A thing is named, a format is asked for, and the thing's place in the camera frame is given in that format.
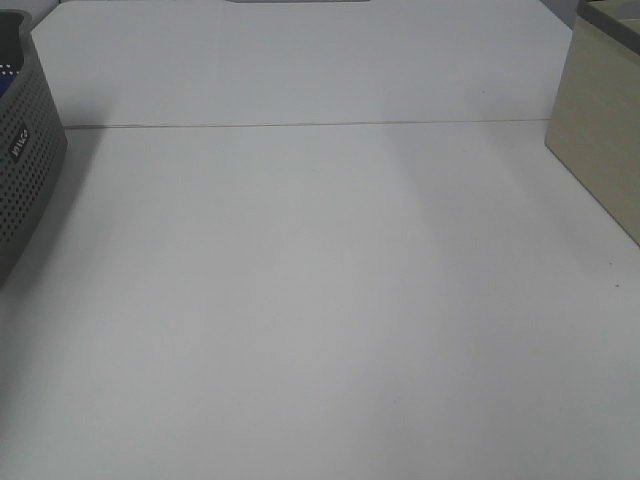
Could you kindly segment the blue microfibre towel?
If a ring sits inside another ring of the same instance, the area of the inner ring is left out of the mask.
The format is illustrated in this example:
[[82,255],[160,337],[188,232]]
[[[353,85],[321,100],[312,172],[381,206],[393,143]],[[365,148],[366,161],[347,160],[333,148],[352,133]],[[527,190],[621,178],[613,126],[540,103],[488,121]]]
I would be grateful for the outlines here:
[[13,65],[0,65],[0,97],[3,97],[8,92],[18,75],[19,71]]

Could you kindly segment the beige fabric storage box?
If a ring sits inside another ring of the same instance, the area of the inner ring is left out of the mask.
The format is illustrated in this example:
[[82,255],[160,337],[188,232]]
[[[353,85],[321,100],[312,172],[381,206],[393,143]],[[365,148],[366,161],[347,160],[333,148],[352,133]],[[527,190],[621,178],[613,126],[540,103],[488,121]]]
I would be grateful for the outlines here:
[[581,1],[545,144],[639,239],[639,4]]

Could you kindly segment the grey perforated plastic basket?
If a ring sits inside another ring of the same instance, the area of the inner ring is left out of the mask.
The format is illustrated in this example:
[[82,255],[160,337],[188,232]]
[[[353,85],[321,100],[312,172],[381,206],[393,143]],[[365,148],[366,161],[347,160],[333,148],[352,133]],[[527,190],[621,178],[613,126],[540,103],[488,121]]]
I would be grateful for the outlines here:
[[31,16],[1,11],[1,64],[19,75],[1,97],[1,281],[49,204],[68,141],[31,34]]

